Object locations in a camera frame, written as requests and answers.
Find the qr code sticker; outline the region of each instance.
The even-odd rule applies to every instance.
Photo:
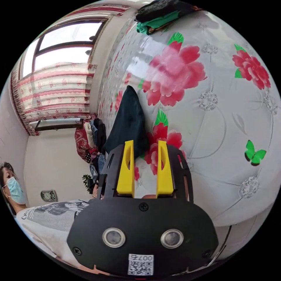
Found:
[[[128,275],[153,275],[153,255],[129,255]]]

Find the potted plant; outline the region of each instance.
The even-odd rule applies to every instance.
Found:
[[[90,194],[92,194],[93,193],[93,187],[94,187],[94,181],[91,178],[91,176],[90,175],[83,175],[82,180],[83,180],[84,186],[87,189],[87,191]]]

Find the green butterfly print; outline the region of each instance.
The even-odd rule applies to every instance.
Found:
[[[255,151],[254,144],[250,140],[247,142],[246,149],[245,158],[251,162],[252,166],[258,166],[266,155],[266,151],[263,149]]]

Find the screw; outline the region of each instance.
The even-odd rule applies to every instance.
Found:
[[[147,205],[146,203],[140,203],[139,209],[140,209],[142,212],[145,212],[145,211],[148,210],[148,205]]]
[[[210,257],[210,256],[211,256],[211,251],[210,251],[210,250],[207,250],[207,251],[205,251],[205,252],[203,253],[202,258],[208,258],[208,257]]]
[[[82,255],[81,250],[80,250],[79,248],[77,248],[77,247],[74,247],[74,248],[73,248],[73,252],[74,252],[77,256]]]

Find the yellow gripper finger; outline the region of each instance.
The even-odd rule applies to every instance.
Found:
[[[156,197],[159,195],[172,195],[173,192],[174,186],[167,144],[165,141],[159,140]]]
[[[134,141],[126,141],[121,163],[117,193],[135,196]]]

